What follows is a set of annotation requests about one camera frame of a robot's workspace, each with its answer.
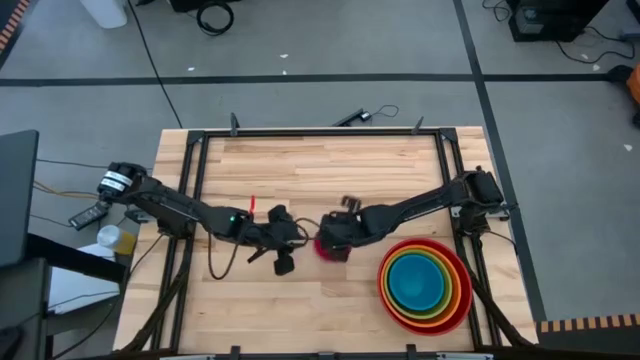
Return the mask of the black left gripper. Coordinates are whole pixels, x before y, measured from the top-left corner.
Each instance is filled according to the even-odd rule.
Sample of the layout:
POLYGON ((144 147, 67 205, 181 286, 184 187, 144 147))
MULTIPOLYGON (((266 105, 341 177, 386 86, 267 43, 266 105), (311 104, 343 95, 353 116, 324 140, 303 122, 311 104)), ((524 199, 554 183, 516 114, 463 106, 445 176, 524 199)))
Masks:
POLYGON ((308 234, 299 232, 299 226, 282 204, 268 211, 268 220, 269 223, 258 225, 261 244, 267 249, 278 250, 277 259, 274 261, 274 272, 277 276, 284 276, 295 269, 295 263, 289 251, 279 249, 305 246, 308 242, 308 234))

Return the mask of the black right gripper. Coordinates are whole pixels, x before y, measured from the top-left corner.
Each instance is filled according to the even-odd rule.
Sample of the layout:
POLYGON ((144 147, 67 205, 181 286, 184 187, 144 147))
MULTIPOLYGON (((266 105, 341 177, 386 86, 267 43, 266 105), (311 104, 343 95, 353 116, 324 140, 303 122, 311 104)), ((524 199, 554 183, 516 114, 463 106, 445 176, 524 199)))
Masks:
POLYGON ((319 241, 328 250, 328 258, 334 262, 346 263, 354 243, 366 237, 362 223, 354 213, 331 212, 321 218, 319 241))

